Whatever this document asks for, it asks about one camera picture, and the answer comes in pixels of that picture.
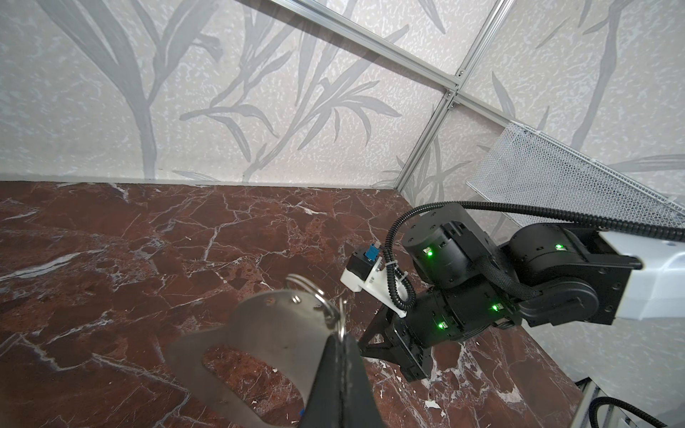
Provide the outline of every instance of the cable sleeve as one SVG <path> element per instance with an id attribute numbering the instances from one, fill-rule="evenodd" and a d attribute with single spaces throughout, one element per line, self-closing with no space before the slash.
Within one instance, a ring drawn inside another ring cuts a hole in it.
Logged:
<path id="1" fill-rule="evenodd" d="M 606 404 L 615 405 L 616 407 L 620 407 L 623 410 L 627 410 L 633 415 L 639 417 L 640 419 L 654 427 L 666 427 L 666 424 L 664 424 L 651 414 L 643 412 L 642 410 L 638 409 L 632 404 L 626 403 L 625 401 L 621 401 L 619 399 L 612 398 L 610 396 L 599 396 L 590 402 L 590 408 L 588 409 L 588 415 L 590 416 L 590 425 L 592 426 L 592 428 L 599 428 L 599 421 L 597 420 L 597 410 L 599 409 L 599 406 Z"/>
<path id="2" fill-rule="evenodd" d="M 495 284 L 500 290 L 507 294 L 511 294 L 514 297 L 518 297 L 521 300 L 532 299 L 533 297 L 542 294 L 537 290 L 533 290 L 529 286 L 516 282 L 514 278 L 507 275 L 506 272 L 499 270 L 495 267 L 487 256 L 481 257 L 476 260 L 475 265 L 483 274 L 485 279 L 487 279 L 492 284 Z"/>

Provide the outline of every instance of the aluminum frame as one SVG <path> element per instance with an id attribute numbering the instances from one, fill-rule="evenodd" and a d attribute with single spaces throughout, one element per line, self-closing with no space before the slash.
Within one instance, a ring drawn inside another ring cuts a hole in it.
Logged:
<path id="1" fill-rule="evenodd" d="M 401 193 L 402 190 L 404 190 L 404 188 L 407 186 L 409 178 L 412 176 L 414 170 L 419 165 L 419 162 L 423 158 L 423 155 L 425 155 L 426 150 L 428 150 L 430 142 L 433 141 L 433 138 L 438 133 L 440 126 L 445 121 L 447 112 L 453 105 L 454 97 L 456 96 L 456 94 L 456 91 L 447 91 L 443 98 L 440 100 L 438 107 L 433 112 L 433 116 L 431 116 L 431 118 L 428 120 L 428 124 L 426 125 L 426 128 L 423 130 L 423 133 L 421 133 L 419 141 L 414 146 L 414 149 L 407 158 L 407 162 L 404 164 L 402 171 L 400 172 L 399 176 L 397 177 L 397 180 L 395 181 L 394 189 L 398 192 Z"/>
<path id="2" fill-rule="evenodd" d="M 509 123 L 514 120 L 514 118 L 510 117 L 505 112 L 502 112 L 490 104 L 487 104 L 485 101 L 479 100 L 471 95 L 464 94 L 463 92 L 458 93 L 454 97 L 454 101 L 463 105 L 464 107 L 470 108 L 474 112 L 481 114 L 482 116 L 490 119 L 492 122 L 504 127 L 509 125 Z"/>
<path id="3" fill-rule="evenodd" d="M 407 162 L 395 181 L 394 189 L 402 192 L 406 187 L 409 178 L 413 174 L 419 161 L 437 134 L 440 126 L 445 121 L 447 111 L 455 103 L 460 103 L 473 111 L 485 116 L 486 118 L 506 126 L 513 118 L 506 116 L 493 106 L 476 99 L 475 97 L 460 92 L 461 87 L 466 83 L 477 63 L 481 60 L 485 50 L 492 42 L 495 33 L 501 27 L 508 12 L 516 0 L 497 0 L 493 6 L 483 27 L 476 36 L 469 52 L 467 53 L 462 65 L 457 71 L 457 75 L 450 75 L 439 68 L 428 64 L 426 61 L 412 55 L 406 50 L 394 45 L 382 37 L 370 32 L 362 26 L 353 23 L 342 15 L 333 12 L 315 0 L 270 0 L 295 14 L 302 16 L 336 34 L 341 35 L 373 52 L 398 64 L 414 73 L 434 82 L 445 88 L 446 92 L 440 100 L 438 107 L 433 112 L 426 128 L 416 142 Z"/>
<path id="4" fill-rule="evenodd" d="M 516 3 L 516 0 L 498 0 L 495 6 L 493 6 L 490 14 L 485 20 L 483 27 L 476 36 L 469 52 L 464 57 L 462 65 L 459 66 L 457 70 L 457 76 L 461 79 L 461 86 L 463 87 L 469 80 L 471 73 L 475 67 L 483 58 L 483 54 L 487 50 L 490 43 L 493 41 L 497 30 L 501 27 L 506 19 L 512 6 Z"/>
<path id="5" fill-rule="evenodd" d="M 441 85 L 445 89 L 456 90 L 461 83 L 461 79 L 458 79 L 456 76 L 428 64 L 426 61 L 388 42 L 361 25 L 353 23 L 314 0 L 271 0 L 271 2 L 376 52 L 395 64 Z"/>

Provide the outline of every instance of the brown marble surface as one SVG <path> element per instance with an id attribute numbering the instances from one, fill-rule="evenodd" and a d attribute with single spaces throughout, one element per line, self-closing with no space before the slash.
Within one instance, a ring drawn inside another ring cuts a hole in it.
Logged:
<path id="1" fill-rule="evenodd" d="M 288 273 L 347 296 L 359 337 L 379 304 L 338 278 L 409 208 L 389 190 L 151 184 L 5 182 L 0 201 L 0 425 L 46 428 L 229 426 L 175 380 L 164 345 Z M 434 358 L 411 384 L 366 361 L 389 427 L 567 427 L 580 401 L 520 328 Z M 301 397 L 280 373 L 227 349 L 205 364 L 265 420 L 296 425 Z"/>

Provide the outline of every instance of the black cable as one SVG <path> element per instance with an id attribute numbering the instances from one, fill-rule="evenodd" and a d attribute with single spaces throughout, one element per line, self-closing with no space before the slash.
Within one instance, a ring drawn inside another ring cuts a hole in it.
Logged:
<path id="1" fill-rule="evenodd" d="M 507 294 L 511 294 L 512 296 L 521 300 L 528 300 L 542 294 L 537 290 L 533 290 L 529 286 L 525 286 L 520 282 L 516 282 L 514 278 L 511 278 L 506 272 L 493 265 L 487 256 L 476 260 L 475 265 L 478 266 L 480 273 L 483 274 L 485 279 L 487 279 L 490 283 L 495 284 L 500 290 Z"/>
<path id="2" fill-rule="evenodd" d="M 662 428 L 666 426 L 666 424 L 664 424 L 651 414 L 644 413 L 642 410 L 638 409 L 637 407 L 629 403 L 626 403 L 625 401 L 614 399 L 610 396 L 599 396 L 590 402 L 590 409 L 588 410 L 588 414 L 590 415 L 590 425 L 592 426 L 592 428 L 599 428 L 599 422 L 597 421 L 597 410 L 599 409 L 599 406 L 605 404 L 612 404 L 616 407 L 620 407 L 623 410 L 627 410 L 654 427 Z"/>
<path id="3" fill-rule="evenodd" d="M 525 214 L 529 216 L 547 217 L 559 221 L 569 221 L 579 225 L 588 227 L 598 227 L 603 229 L 615 230 L 631 235 L 646 236 L 649 238 L 657 238 L 670 241 L 685 241 L 685 229 L 667 226 L 648 225 L 646 223 L 638 223 L 635 221 L 623 221 L 615 218 L 595 216 L 592 214 L 583 214 L 573 211 L 557 210 L 556 208 L 534 207 L 530 205 L 518 205 L 515 203 L 499 203 L 499 202 L 481 202 L 481 201 L 445 201 L 434 202 L 420 205 L 402 214 L 388 230 L 385 245 L 383 248 L 383 258 L 388 269 L 388 291 L 390 299 L 392 299 L 395 306 L 401 310 L 408 310 L 414 307 L 416 303 L 416 292 L 412 286 L 409 278 L 402 279 L 402 284 L 407 290 L 407 300 L 403 301 L 397 294 L 397 283 L 395 279 L 398 275 L 402 275 L 397 268 L 397 262 L 393 255 L 393 244 L 395 243 L 395 235 L 400 226 L 402 226 L 410 218 L 424 212 L 442 208 L 449 203 L 458 203 L 467 210 L 488 210 L 498 212 L 510 212 L 513 214 Z"/>

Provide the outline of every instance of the wire mesh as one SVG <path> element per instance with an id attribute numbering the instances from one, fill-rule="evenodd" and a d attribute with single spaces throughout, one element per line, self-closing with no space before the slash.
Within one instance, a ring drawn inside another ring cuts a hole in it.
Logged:
<path id="1" fill-rule="evenodd" d="M 466 182 L 485 199 L 685 226 L 685 208 L 565 144 L 510 123 Z M 520 226 L 549 219 L 509 214 Z"/>

